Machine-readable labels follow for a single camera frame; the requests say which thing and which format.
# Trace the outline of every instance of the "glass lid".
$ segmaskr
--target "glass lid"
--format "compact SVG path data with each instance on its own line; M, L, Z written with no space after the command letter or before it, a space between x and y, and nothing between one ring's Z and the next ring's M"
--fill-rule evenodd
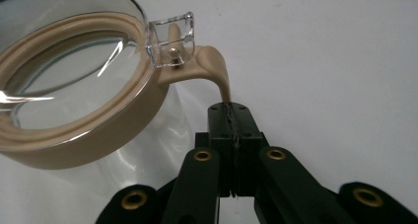
M117 15L135 21L137 33L101 23ZM0 112L21 129L62 126L99 110L145 53L144 15L132 0L0 0L0 19Z

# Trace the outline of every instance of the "screw hole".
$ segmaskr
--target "screw hole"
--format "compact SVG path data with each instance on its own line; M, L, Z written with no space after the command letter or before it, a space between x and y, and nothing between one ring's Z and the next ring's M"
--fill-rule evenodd
M358 187L353 190L353 194L358 201L365 205L372 207L380 207L383 205L382 198L370 189Z
M286 154L278 149L269 150L267 156L274 160L283 160L286 158Z
M147 202L147 193L143 190L133 190L122 199L122 207L126 210L135 210Z
M194 159L200 162L209 161L212 159L212 153L208 151L198 151L194 154Z

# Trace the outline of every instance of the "clear glass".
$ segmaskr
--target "clear glass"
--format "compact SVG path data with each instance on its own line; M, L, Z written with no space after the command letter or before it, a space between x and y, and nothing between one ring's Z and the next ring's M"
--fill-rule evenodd
M147 52L156 67L179 66L194 52L193 14L148 24Z
M192 134L175 87L135 138L81 167L46 171L0 155L1 224L92 224L114 194L141 184L159 188L178 175Z

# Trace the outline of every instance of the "white background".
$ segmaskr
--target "white background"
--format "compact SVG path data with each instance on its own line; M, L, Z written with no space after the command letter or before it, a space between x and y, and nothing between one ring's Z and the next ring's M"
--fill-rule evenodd
M136 1L149 20L192 11L196 43L226 58L233 101L323 186L371 184L418 214L418 0ZM206 131L206 110L220 102L216 86L176 86L193 131ZM3 190L19 182L27 180L3 181ZM39 205L54 198L71 197ZM10 201L10 215L30 208ZM224 200L220 223L256 223L252 201Z

